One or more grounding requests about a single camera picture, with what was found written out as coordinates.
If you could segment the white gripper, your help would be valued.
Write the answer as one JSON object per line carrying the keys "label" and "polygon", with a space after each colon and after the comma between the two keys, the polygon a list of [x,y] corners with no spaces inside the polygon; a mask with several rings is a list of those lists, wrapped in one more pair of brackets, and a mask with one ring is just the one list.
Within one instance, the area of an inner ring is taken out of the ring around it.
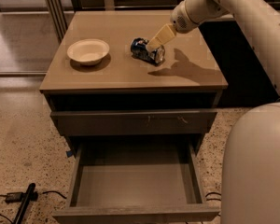
{"label": "white gripper", "polygon": [[181,2],[174,8],[170,17],[170,23],[165,24],[160,30],[148,41],[146,49],[148,52],[159,48],[175,38],[176,32],[186,34],[198,27],[187,13],[186,2]]}

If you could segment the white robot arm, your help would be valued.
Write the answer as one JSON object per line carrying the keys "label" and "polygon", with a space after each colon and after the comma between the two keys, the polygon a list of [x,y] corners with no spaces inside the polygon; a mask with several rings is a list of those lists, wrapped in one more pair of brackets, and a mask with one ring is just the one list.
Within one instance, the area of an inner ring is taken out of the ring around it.
{"label": "white robot arm", "polygon": [[[231,14],[280,96],[280,13],[264,0],[184,0],[147,44]],[[222,164],[221,224],[280,224],[280,100],[255,107],[232,126]]]}

